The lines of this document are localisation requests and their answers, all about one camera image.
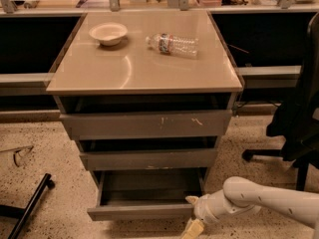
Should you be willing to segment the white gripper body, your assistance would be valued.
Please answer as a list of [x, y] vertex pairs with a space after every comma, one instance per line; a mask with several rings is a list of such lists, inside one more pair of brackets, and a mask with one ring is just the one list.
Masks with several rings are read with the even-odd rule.
[[221, 219], [243, 214], [255, 214], [259, 206], [245, 204], [239, 206], [228, 200], [222, 190], [205, 194], [194, 201], [193, 213], [196, 219], [204, 224], [219, 222]]

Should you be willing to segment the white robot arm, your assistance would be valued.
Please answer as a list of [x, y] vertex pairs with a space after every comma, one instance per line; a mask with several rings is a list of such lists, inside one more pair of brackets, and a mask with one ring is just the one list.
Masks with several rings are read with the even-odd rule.
[[319, 236], [319, 195], [316, 193], [264, 186], [238, 176], [227, 178], [220, 190], [203, 196], [188, 196], [193, 217], [180, 239], [196, 239], [204, 226], [221, 218], [257, 212], [265, 207], [314, 230]]

